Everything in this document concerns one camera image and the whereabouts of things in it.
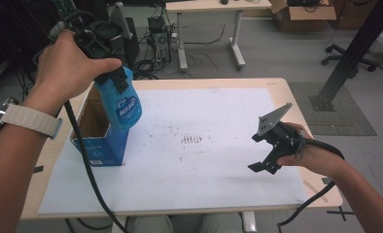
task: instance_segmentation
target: white watch band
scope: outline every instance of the white watch band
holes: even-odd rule
[[[29,128],[54,139],[62,120],[37,110],[19,105],[10,105],[6,113],[1,117],[1,122]]]

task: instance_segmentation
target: office chair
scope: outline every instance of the office chair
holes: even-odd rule
[[[327,56],[325,59],[322,60],[322,65],[328,65],[330,60],[340,60],[343,56],[343,54],[346,52],[345,49],[341,48],[340,46],[336,44],[332,44],[331,46],[326,48],[326,52],[332,52],[333,50],[336,50],[337,52],[340,53],[340,55],[331,55]],[[367,70],[369,72],[373,72],[376,70],[376,68],[380,65],[378,62],[369,60],[366,58],[362,58],[360,63],[363,63],[365,65],[368,65]],[[356,74],[359,73],[359,68],[358,65],[352,70],[352,72],[349,75],[349,79],[355,78]]]

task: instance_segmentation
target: table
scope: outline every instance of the table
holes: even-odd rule
[[[257,10],[257,9],[270,9],[271,4],[267,0],[253,1],[249,2],[247,0],[229,0],[228,4],[223,5],[220,3],[220,0],[194,0],[194,1],[184,1],[184,2],[173,2],[166,3],[166,10],[169,13],[177,14],[177,30],[178,30],[178,53],[179,53],[179,64],[180,70],[186,72],[188,70],[188,63],[186,60],[186,52],[184,45],[183,37],[183,14],[190,13],[211,13],[205,23],[215,19],[213,13],[222,13],[233,12],[235,11],[235,25],[233,37],[230,38],[230,46],[233,50],[233,54],[237,61],[237,69],[241,69],[246,66],[246,63],[243,59],[243,55],[240,51],[240,48],[237,45],[237,40],[239,37],[241,18],[243,16],[244,10]]]
[[[306,130],[310,133],[306,122],[301,114],[300,109],[296,103],[294,96],[292,95],[287,82],[283,79],[219,79],[219,80],[171,80],[171,81],[136,81],[133,82],[134,86],[138,90],[153,90],[153,89],[182,89],[182,88],[253,88],[263,87],[266,88],[271,96],[273,104],[276,107],[283,106],[287,102],[293,103],[293,107],[284,116],[284,121],[298,122],[305,126]],[[85,101],[86,93],[71,100],[74,111],[77,112]],[[64,110],[59,114],[59,117],[67,118]],[[48,186],[48,180],[50,178],[52,167],[58,158],[58,155],[63,148],[65,140],[69,135],[71,129],[70,122],[68,120],[63,121],[63,125],[60,128],[56,140],[48,140],[43,147],[42,154],[38,160],[37,166],[44,166],[43,172],[36,173],[31,181],[27,198],[25,201],[24,209],[21,215],[22,219],[32,218],[49,218],[49,217],[85,217],[85,216],[106,216],[101,214],[68,214],[68,215],[39,215],[38,210],[42,199],[44,197],[46,188]],[[306,169],[298,168],[304,188],[307,195],[310,197],[314,195],[318,190],[321,190],[325,185],[321,178],[322,176],[314,174]],[[342,198],[337,190],[333,188],[329,193],[312,203],[310,207],[337,207],[342,203]],[[292,209],[293,206],[275,206],[275,207],[250,207],[241,208],[241,212],[259,211],[259,210],[276,210],[276,209]],[[188,210],[183,210],[183,213],[190,213]]]

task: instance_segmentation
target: cardboard box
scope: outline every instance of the cardboard box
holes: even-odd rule
[[[339,30],[359,30],[378,0],[331,0],[336,12],[336,21],[329,24]]]
[[[336,20],[334,7],[329,0],[322,0],[316,8],[289,7],[285,0],[269,0],[273,21],[279,31],[321,31],[326,20]]]
[[[110,127],[98,90],[93,86],[88,93],[78,118],[91,166],[121,166],[128,130],[121,132]],[[75,132],[71,142],[81,151]]]

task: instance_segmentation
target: blue cardboard box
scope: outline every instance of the blue cardboard box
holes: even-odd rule
[[[90,90],[87,96],[78,123],[91,166],[122,165],[128,130],[121,132],[110,126],[100,95],[95,87]],[[71,136],[71,142],[81,151],[74,132]]]

